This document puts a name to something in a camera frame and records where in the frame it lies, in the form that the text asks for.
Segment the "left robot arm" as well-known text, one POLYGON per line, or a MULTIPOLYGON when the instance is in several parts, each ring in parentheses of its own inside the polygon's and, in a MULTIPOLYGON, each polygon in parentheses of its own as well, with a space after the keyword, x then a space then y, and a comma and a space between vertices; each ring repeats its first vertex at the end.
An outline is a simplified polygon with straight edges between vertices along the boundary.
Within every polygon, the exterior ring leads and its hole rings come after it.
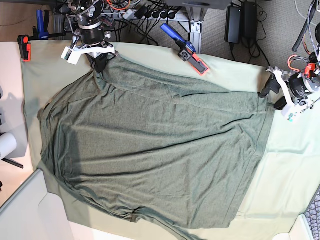
POLYGON ((316 100, 311 96, 320 91, 320 25, 312 29, 312 20, 320 11, 320 2, 313 0, 308 8, 304 26, 292 47, 296 52, 303 45, 307 57, 293 54, 287 59, 289 71, 269 66, 266 72, 270 73, 258 96, 266 99, 272 92, 283 96, 277 100, 273 107, 278 111, 293 111, 303 113, 312 109, 316 100))

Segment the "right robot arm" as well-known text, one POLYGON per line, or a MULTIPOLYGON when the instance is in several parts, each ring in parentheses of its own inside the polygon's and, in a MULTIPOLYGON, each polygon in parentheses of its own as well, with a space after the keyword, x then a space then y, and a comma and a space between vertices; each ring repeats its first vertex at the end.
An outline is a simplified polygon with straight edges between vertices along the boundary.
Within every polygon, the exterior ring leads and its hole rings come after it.
POLYGON ((103 0, 69 0, 71 14, 66 18, 72 32, 70 46, 64 48, 61 58, 69 64, 77 65, 85 55, 93 70, 101 73, 106 68, 108 56, 118 52, 108 42, 115 26, 114 19, 104 15, 103 0))

